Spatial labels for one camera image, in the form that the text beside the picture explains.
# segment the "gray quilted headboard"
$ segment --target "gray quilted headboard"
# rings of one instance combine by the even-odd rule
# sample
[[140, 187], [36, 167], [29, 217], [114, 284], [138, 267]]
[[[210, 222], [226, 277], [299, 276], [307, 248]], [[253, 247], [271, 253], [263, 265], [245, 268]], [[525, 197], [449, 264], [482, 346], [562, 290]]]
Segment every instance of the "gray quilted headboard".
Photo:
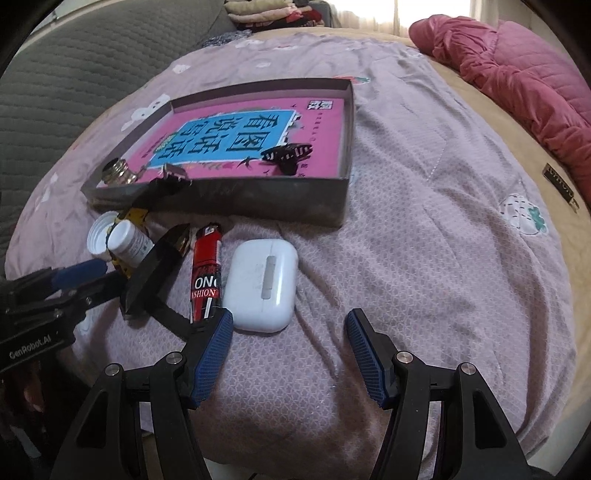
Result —
[[13, 59], [0, 77], [0, 276], [29, 195], [86, 127], [174, 59], [234, 30], [223, 0], [124, 0]]

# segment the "pink comforter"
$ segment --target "pink comforter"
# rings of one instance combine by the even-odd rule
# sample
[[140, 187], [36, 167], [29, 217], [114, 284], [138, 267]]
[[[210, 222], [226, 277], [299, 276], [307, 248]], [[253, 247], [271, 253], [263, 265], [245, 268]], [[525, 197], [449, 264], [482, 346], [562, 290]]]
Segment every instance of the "pink comforter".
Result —
[[494, 30], [433, 15], [411, 25], [409, 35], [522, 123], [569, 169], [591, 205], [591, 91], [570, 59], [514, 22]]

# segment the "cream folded blanket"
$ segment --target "cream folded blanket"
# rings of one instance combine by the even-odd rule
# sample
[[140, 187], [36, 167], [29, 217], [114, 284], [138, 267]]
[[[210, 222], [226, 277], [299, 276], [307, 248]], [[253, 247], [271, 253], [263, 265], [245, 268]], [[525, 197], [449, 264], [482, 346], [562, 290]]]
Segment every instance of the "cream folded blanket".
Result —
[[250, 2], [227, 2], [224, 6], [229, 14], [253, 15], [289, 5], [293, 5], [291, 0], [251, 0]]
[[278, 8], [276, 10], [268, 10], [259, 14], [252, 15], [234, 15], [228, 14], [230, 20], [236, 23], [256, 23], [256, 22], [271, 22], [285, 18], [291, 13], [297, 11], [297, 7], [291, 4], [289, 7]]

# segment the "open box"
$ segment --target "open box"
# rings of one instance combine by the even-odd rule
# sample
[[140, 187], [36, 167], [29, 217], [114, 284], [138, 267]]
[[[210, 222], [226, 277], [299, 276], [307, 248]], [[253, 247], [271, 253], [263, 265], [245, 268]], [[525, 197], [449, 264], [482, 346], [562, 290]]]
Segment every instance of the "open box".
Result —
[[[346, 209], [353, 117], [352, 85], [343, 79], [269, 80], [195, 93], [167, 102], [140, 123], [82, 192], [97, 209], [134, 203], [338, 227]], [[294, 176], [262, 160], [262, 152], [286, 144], [311, 145]], [[125, 160], [126, 172], [117, 170], [119, 183], [112, 184], [112, 172], [105, 173], [114, 159]]]

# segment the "black hair clip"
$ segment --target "black hair clip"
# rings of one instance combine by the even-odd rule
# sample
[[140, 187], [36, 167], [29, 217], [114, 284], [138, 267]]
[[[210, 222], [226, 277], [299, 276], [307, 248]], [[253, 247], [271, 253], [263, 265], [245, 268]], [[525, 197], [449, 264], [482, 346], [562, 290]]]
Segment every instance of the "black hair clip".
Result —
[[279, 167], [283, 175], [294, 176], [297, 173], [297, 164], [310, 158], [312, 145], [308, 143], [288, 143], [269, 148], [261, 152], [262, 160]]

